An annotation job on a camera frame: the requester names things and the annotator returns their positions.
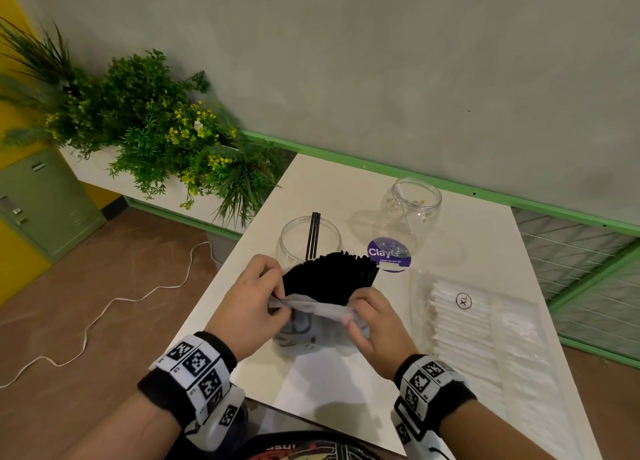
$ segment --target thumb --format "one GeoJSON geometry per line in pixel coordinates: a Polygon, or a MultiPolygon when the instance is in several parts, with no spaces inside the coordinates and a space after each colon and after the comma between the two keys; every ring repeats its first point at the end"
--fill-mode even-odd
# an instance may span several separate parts
{"type": "Polygon", "coordinates": [[[282,307],[276,313],[270,317],[271,328],[273,329],[273,335],[276,335],[280,329],[282,329],[287,320],[291,317],[291,309],[288,306],[282,307]]]}
{"type": "Polygon", "coordinates": [[[362,335],[362,330],[351,319],[342,319],[342,325],[347,329],[347,334],[358,348],[358,351],[367,359],[373,354],[373,344],[371,341],[362,335]]]}

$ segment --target white cable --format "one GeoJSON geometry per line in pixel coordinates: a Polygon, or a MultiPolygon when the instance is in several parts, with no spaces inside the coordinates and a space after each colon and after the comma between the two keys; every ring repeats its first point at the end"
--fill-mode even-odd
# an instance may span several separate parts
{"type": "Polygon", "coordinates": [[[196,244],[194,247],[191,248],[191,251],[189,252],[189,267],[187,268],[187,275],[184,277],[184,280],[182,280],[182,283],[180,285],[174,285],[174,286],[156,286],[156,288],[154,288],[153,290],[151,290],[148,294],[146,294],[145,296],[143,296],[142,298],[139,298],[137,300],[133,300],[131,298],[114,298],[113,300],[111,300],[106,307],[104,307],[104,310],[102,311],[102,313],[100,315],[98,315],[98,317],[91,322],[86,329],[84,329],[84,341],[82,344],[82,350],[79,352],[79,354],[77,356],[75,356],[72,359],[69,359],[67,362],[63,362],[62,364],[58,364],[56,363],[53,359],[51,359],[48,356],[38,356],[36,357],[36,359],[34,359],[33,361],[29,362],[26,366],[24,366],[22,369],[20,369],[20,371],[18,372],[18,374],[16,374],[16,376],[13,378],[13,380],[10,383],[6,383],[3,384],[2,386],[0,386],[0,389],[6,388],[8,386],[11,386],[13,383],[15,383],[18,378],[20,377],[20,375],[27,370],[27,368],[29,366],[31,366],[31,364],[36,363],[38,360],[40,359],[46,359],[47,361],[49,361],[50,363],[52,363],[52,365],[54,365],[55,367],[63,367],[66,366],[67,364],[69,364],[70,362],[75,361],[76,359],[78,359],[86,350],[86,344],[88,342],[88,334],[89,334],[89,329],[98,321],[100,320],[100,318],[104,315],[104,313],[108,310],[108,308],[111,306],[111,304],[113,302],[116,301],[123,301],[123,302],[141,302],[143,301],[145,298],[147,298],[149,295],[151,295],[153,292],[155,292],[158,288],[180,288],[181,286],[183,286],[185,283],[187,283],[187,280],[189,279],[189,275],[191,274],[191,265],[193,264],[193,250],[196,249],[198,246],[200,246],[201,244],[208,244],[209,245],[209,249],[211,250],[211,259],[217,263],[218,265],[221,265],[221,263],[218,263],[216,260],[214,260],[213,258],[213,248],[211,246],[211,243],[209,241],[203,241],[200,242],[198,244],[196,244]]]}

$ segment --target left hand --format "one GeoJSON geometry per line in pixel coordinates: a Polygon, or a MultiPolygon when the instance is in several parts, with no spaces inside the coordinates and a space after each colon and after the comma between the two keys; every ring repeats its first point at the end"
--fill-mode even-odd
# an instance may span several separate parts
{"type": "Polygon", "coordinates": [[[282,267],[269,256],[256,254],[222,299],[205,327],[234,353],[236,360],[248,358],[284,327],[291,309],[267,312],[271,294],[284,299],[282,267]]]}

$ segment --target gray wall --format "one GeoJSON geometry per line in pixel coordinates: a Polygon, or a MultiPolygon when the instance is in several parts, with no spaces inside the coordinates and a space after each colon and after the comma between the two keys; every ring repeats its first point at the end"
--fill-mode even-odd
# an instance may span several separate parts
{"type": "Polygon", "coordinates": [[[155,47],[247,128],[640,225],[638,0],[20,0],[155,47]]]}

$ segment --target green locker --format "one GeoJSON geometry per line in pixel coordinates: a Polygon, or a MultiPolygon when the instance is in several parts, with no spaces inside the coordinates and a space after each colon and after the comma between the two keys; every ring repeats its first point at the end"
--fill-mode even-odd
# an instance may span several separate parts
{"type": "Polygon", "coordinates": [[[0,217],[51,262],[106,222],[52,148],[0,170],[0,217]]]}

